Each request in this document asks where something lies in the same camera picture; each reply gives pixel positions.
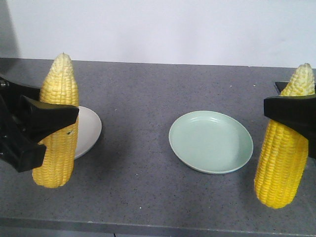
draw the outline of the white wall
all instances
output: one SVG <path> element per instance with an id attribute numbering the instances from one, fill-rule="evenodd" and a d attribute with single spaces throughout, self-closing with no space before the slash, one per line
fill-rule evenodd
<path id="1" fill-rule="evenodd" d="M 0 57 L 316 67 L 315 9 L 315 0 L 6 0 Z"/>

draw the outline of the white plate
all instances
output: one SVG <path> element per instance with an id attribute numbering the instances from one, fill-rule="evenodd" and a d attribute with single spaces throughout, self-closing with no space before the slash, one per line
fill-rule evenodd
<path id="1" fill-rule="evenodd" d="M 251 158 L 253 142 L 237 120 L 213 111 L 195 111 L 179 117 L 169 131 L 177 157 L 189 167 L 209 174 L 225 174 Z"/>
<path id="2" fill-rule="evenodd" d="M 98 140 L 102 123 L 99 116 L 83 106 L 79 106 L 78 141 L 75 159 L 87 153 Z"/>

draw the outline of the speckled countertop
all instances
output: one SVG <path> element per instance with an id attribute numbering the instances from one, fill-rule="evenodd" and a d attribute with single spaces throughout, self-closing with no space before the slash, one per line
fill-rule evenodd
<path id="1" fill-rule="evenodd" d="M 40 86 L 52 61 L 0 59 L 8 80 Z M 263 99 L 293 69 L 74 61 L 80 104 L 103 123 L 101 136 L 75 161 L 70 181 L 45 189 L 30 171 L 0 160 L 0 223 L 156 236 L 315 236 L 316 165 L 308 160 L 287 207 L 262 205 L 253 179 L 265 127 Z M 225 175 L 197 172 L 168 143 L 181 115 L 217 111 L 250 132 L 254 152 Z"/>

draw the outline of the yellow corn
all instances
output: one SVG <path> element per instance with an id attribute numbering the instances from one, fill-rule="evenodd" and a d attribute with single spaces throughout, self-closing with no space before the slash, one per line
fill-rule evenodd
<path id="1" fill-rule="evenodd" d="M 281 96 L 315 94 L 314 74 L 309 64 L 299 66 Z M 308 157 L 308 140 L 293 129 L 270 120 L 259 158 L 254 187 L 266 206 L 282 208 L 297 192 Z"/>
<path id="2" fill-rule="evenodd" d="M 78 86 L 70 57 L 62 53 L 54 60 L 40 89 L 39 100 L 50 104 L 79 106 Z M 46 145 L 43 165 L 33 169 L 33 179 L 47 188 L 63 186 L 74 168 L 78 137 L 78 119 L 75 124 L 60 129 L 42 141 Z"/>

